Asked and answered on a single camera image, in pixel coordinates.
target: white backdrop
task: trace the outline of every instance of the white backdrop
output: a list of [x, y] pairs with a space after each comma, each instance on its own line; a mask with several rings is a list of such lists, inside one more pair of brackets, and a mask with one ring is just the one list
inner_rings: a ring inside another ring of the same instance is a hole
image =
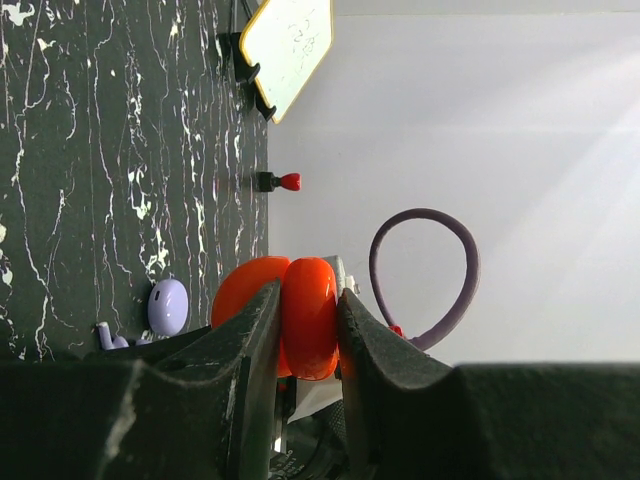
[[639, 11], [638, 0], [333, 0], [338, 15], [538, 14]]
[[[342, 17], [281, 125], [270, 250], [340, 254], [368, 282], [379, 225], [442, 209], [474, 232], [481, 286], [430, 353], [447, 362], [640, 359], [640, 14]], [[411, 224], [381, 252], [410, 335], [460, 288], [463, 254]]]

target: black marble surface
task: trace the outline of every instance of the black marble surface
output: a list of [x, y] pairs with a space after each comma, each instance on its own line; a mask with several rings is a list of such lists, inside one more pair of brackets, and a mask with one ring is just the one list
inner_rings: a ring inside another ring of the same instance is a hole
[[266, 123], [215, 40], [230, 19], [229, 0], [2, 1], [7, 355], [83, 356], [98, 321], [147, 336], [168, 277], [204, 326], [221, 278], [266, 254]]

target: whiteboard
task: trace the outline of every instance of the whiteboard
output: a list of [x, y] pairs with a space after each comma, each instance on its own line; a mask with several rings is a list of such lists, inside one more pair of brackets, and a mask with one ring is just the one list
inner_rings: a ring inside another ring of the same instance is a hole
[[240, 37], [256, 86], [280, 123], [333, 42], [332, 0], [265, 0]]

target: red push pin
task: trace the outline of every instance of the red push pin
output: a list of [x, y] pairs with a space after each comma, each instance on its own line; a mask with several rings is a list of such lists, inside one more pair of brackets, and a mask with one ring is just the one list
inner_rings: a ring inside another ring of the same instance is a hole
[[257, 177], [259, 192], [273, 192], [278, 187], [291, 190], [292, 192], [300, 190], [299, 173], [290, 173], [284, 177], [276, 177], [271, 172], [258, 172]]

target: red-orange toy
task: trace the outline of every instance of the red-orange toy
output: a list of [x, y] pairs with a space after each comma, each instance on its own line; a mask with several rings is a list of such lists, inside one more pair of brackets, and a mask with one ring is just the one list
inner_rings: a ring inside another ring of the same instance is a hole
[[237, 315], [267, 283], [282, 282], [278, 376], [322, 380], [338, 363], [336, 280], [321, 258], [261, 257], [239, 266], [222, 282], [211, 310], [215, 328]]

